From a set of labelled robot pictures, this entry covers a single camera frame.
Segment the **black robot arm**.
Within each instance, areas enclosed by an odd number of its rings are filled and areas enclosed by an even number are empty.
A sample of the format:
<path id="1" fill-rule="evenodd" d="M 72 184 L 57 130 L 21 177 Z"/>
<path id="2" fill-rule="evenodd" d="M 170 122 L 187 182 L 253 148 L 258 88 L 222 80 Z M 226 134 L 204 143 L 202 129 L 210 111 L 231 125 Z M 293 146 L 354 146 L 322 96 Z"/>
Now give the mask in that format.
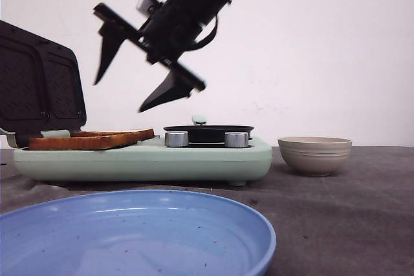
<path id="1" fill-rule="evenodd" d="M 205 84 L 178 62 L 185 52 L 201 49 L 217 34 L 213 30 L 202 40 L 197 36 L 231 0 L 144 0 L 148 14 L 140 28 L 134 28 L 104 3 L 95 6 L 94 14 L 103 21 L 100 66 L 95 82 L 99 83 L 125 40 L 146 53 L 150 64 L 160 63 L 169 73 L 164 81 L 145 99 L 140 112 L 157 105 L 190 96 L 193 89 L 204 90 Z"/>

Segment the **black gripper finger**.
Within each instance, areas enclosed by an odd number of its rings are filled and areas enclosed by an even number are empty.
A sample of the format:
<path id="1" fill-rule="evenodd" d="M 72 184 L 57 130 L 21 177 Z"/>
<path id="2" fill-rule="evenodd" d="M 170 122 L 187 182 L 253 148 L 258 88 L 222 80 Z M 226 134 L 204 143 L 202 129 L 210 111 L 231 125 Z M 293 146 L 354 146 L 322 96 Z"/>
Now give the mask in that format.
<path id="1" fill-rule="evenodd" d="M 114 22 L 106 21 L 98 32 L 102 37 L 100 64 L 95 77 L 94 85 L 97 85 L 109 68 L 120 46 L 127 39 L 125 32 Z"/>
<path id="2" fill-rule="evenodd" d="M 178 75 L 170 72 L 164 81 L 144 100 L 139 112 L 144 112 L 163 103 L 189 97 L 190 92 L 191 86 Z"/>

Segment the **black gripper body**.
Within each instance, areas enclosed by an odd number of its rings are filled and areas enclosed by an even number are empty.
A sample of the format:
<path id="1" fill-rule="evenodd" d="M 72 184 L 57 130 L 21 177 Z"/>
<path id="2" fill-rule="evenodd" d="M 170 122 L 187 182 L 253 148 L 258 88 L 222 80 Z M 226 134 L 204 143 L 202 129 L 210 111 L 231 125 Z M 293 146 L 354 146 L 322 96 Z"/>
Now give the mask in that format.
<path id="1" fill-rule="evenodd" d="M 196 37 L 204 25 L 217 20 L 220 9 L 231 0 L 167 0 L 156 7 L 146 22 L 136 29 L 106 4 L 99 3 L 94 14 L 103 23 L 114 22 L 125 32 L 127 39 L 147 54 L 150 63 L 161 63 L 183 79 L 191 88 L 204 90 L 205 84 L 178 59 L 184 52 L 197 50 L 210 43 L 217 31 L 212 30 L 200 41 Z"/>

